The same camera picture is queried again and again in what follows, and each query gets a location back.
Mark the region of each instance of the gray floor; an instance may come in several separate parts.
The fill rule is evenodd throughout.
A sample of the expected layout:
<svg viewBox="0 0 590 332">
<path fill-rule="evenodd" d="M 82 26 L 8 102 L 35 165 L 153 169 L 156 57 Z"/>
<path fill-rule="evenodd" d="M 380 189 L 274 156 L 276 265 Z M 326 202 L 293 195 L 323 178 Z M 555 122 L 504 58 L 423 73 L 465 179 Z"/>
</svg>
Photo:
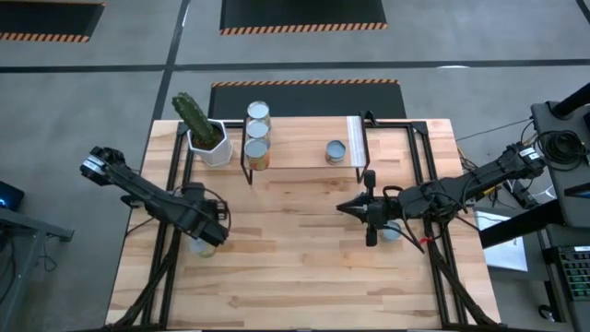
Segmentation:
<svg viewBox="0 0 590 332">
<path fill-rule="evenodd" d="M 177 64 L 590 58 L 590 25 L 574 0 L 383 1 L 389 30 L 221 37 L 220 1 L 192 0 Z M 0 41 L 0 66 L 164 65 L 181 2 L 107 1 L 89 43 Z M 104 322 L 129 209 L 120 190 L 99 188 L 78 167 L 95 145 L 118 148 L 139 167 L 161 77 L 0 74 L 0 180 L 27 192 L 25 213 L 76 229 L 73 242 L 48 244 L 59 267 L 36 269 L 15 331 Z M 580 88 L 590 66 L 180 72 L 162 118 L 176 118 L 168 101 L 182 90 L 206 108 L 216 81 L 381 77 L 400 80 L 408 117 L 450 118 L 459 146 L 482 164 L 520 139 L 525 123 L 488 131 L 527 119 L 531 103 Z M 545 174 L 530 192 L 549 186 Z M 501 200 L 515 205 L 505 193 Z M 493 286 L 503 323 L 570 330 L 537 316 L 547 301 L 542 284 L 495 279 Z"/>
</svg>

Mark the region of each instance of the computer monitor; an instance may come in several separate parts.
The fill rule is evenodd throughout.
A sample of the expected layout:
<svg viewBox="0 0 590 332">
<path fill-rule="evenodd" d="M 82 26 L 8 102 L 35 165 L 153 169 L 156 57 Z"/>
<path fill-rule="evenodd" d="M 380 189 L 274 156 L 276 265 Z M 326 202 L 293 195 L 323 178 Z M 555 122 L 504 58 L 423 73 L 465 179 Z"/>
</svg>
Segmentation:
<svg viewBox="0 0 590 332">
<path fill-rule="evenodd" d="M 10 184 L 0 181 L 0 208 L 18 210 L 25 193 Z"/>
</svg>

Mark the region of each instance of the yellow and black striped tape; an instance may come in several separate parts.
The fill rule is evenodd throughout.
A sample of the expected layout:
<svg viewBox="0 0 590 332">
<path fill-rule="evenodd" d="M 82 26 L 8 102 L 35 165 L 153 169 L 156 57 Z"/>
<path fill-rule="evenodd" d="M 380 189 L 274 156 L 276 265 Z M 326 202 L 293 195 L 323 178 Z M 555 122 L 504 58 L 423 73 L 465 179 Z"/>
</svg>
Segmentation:
<svg viewBox="0 0 590 332">
<path fill-rule="evenodd" d="M 89 39 L 89 36 L 82 35 L 0 32 L 0 41 L 88 42 Z"/>
<path fill-rule="evenodd" d="M 397 79 L 300 79 L 278 81 L 215 82 L 212 87 L 243 87 L 272 85 L 319 85 L 319 84 L 399 84 Z"/>
<path fill-rule="evenodd" d="M 275 27 L 241 27 L 222 29 L 221 35 L 244 35 L 258 33 L 286 32 L 319 32 L 319 31 L 351 31 L 351 30 L 385 30 L 387 23 L 342 23 L 342 24 L 307 24 Z"/>
</svg>

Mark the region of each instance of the cactus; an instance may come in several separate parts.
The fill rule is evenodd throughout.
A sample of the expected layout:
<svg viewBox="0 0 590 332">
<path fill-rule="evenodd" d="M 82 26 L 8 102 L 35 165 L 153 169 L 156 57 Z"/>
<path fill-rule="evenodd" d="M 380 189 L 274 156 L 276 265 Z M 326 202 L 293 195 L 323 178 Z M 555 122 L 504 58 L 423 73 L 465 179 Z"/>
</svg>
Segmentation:
<svg viewBox="0 0 590 332">
<path fill-rule="evenodd" d="M 213 125 L 203 114 L 203 110 L 196 101 L 186 92 L 180 92 L 172 98 L 174 110 L 181 116 L 184 123 L 191 129 L 193 141 L 199 148 L 211 150 L 219 144 L 222 137 L 216 135 Z"/>
</svg>

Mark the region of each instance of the white hexagonal pot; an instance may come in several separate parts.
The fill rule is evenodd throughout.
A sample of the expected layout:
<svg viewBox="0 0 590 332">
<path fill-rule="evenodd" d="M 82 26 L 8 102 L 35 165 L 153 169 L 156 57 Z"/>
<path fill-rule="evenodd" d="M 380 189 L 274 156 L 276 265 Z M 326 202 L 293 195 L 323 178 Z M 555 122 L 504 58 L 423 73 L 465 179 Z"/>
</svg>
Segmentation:
<svg viewBox="0 0 590 332">
<path fill-rule="evenodd" d="M 225 125 L 223 122 L 211 119 L 209 119 L 209 122 L 215 127 L 221 129 L 221 132 L 223 132 L 223 140 L 221 140 L 221 142 L 219 142 L 219 144 L 210 151 L 195 148 L 193 147 L 193 133 L 191 133 L 189 130 L 186 132 L 189 149 L 195 154 L 201 156 L 201 159 L 203 159 L 203 161 L 210 167 L 227 165 L 230 163 L 231 153 L 233 153 L 233 145 L 228 138 L 228 132 L 225 130 Z"/>
</svg>

